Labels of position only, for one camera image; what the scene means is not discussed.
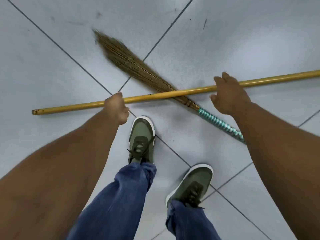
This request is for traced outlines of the person's left hand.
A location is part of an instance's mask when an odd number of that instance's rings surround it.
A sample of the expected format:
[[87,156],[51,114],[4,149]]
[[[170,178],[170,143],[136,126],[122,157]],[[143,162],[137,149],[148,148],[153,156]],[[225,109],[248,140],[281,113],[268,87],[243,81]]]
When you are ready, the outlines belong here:
[[116,112],[122,107],[127,106],[125,105],[122,92],[118,92],[105,100],[105,105],[102,111],[108,121],[118,125],[116,121]]

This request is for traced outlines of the person's right hand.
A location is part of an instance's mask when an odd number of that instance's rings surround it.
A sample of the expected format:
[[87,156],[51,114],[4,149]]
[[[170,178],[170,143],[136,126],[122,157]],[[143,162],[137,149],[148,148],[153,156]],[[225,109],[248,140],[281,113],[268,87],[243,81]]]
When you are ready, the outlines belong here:
[[223,72],[221,77],[215,76],[214,81],[217,87],[216,95],[219,96],[220,113],[236,118],[251,105],[251,99],[241,87],[237,79]]

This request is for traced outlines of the yellow wooden pole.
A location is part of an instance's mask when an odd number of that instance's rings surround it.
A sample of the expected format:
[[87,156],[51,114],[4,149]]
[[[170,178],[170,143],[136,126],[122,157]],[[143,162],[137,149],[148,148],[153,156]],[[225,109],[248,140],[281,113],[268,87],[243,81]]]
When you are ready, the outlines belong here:
[[[320,77],[320,70],[266,77],[266,78],[260,78],[260,79],[254,79],[254,80],[245,80],[245,81],[240,81],[239,84],[242,87],[254,87],[254,86],[261,86],[261,85],[268,85],[268,84],[275,84],[275,83],[290,82],[295,80],[303,80],[303,79],[315,78],[315,77]],[[181,97],[181,96],[210,93],[215,91],[217,91],[217,86],[212,85],[212,86],[201,87],[201,88],[192,88],[192,89],[185,89],[185,90],[176,90],[176,91],[162,92],[162,93],[156,93],[156,94],[149,94],[149,95],[143,95],[143,96],[127,97],[127,98],[124,98],[124,102],[126,104],[131,104],[131,103],[138,103],[138,102],[151,101],[151,100],[162,100],[162,99],[170,99],[170,98]],[[90,103],[83,103],[83,104],[35,109],[35,110],[32,110],[32,114],[35,116],[48,115],[48,114],[85,110],[85,109],[95,109],[95,108],[101,108],[103,106],[104,106],[104,101],[97,101],[97,102],[90,102]]]

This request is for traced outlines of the person's right forearm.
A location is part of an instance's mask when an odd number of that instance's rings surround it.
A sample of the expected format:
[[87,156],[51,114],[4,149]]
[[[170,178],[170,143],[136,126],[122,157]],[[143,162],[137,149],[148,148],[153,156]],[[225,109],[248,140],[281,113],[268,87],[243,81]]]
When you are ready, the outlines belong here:
[[320,240],[320,137],[253,102],[236,105],[238,124],[267,191],[298,240]]

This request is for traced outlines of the person's left forearm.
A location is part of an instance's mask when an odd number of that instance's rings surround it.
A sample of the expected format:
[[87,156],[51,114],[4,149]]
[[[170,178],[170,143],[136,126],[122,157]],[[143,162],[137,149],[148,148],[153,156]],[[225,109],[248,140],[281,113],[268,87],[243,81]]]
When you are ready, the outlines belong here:
[[103,111],[0,179],[0,240],[64,240],[106,165],[119,125]]

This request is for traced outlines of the person's green left shoe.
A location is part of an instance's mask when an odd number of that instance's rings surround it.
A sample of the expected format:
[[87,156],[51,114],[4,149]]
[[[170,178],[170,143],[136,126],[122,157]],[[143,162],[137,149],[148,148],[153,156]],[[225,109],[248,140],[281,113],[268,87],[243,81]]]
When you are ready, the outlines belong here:
[[150,118],[136,117],[129,137],[129,164],[133,162],[154,164],[155,138],[155,128]]

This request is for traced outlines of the person's green shoe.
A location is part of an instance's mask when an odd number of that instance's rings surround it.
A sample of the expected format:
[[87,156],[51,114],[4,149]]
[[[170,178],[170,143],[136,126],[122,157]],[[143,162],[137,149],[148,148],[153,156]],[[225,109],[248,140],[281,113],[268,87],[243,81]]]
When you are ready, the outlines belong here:
[[208,164],[200,163],[192,166],[178,186],[166,197],[167,208],[169,209],[173,201],[178,201],[186,207],[198,208],[213,176],[214,170]]
[[129,164],[133,162],[154,164],[155,138],[155,128],[150,118],[136,117],[129,137]]

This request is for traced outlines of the person's green right shoe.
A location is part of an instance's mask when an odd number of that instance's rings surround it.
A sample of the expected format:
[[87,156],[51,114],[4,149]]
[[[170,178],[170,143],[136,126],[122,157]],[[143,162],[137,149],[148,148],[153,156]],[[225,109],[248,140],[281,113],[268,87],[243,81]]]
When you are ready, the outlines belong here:
[[173,201],[178,201],[186,207],[198,208],[213,176],[214,170],[208,164],[200,163],[192,166],[178,186],[166,197],[167,208],[169,209]]

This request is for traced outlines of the person's blue jeans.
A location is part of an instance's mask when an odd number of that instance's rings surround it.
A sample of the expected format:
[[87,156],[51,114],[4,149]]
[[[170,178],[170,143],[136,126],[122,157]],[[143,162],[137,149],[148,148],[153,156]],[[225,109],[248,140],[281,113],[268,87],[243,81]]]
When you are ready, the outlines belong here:
[[[82,211],[66,240],[134,240],[156,172],[146,162],[124,166]],[[167,210],[165,225],[176,240],[221,240],[202,207],[173,201]]]

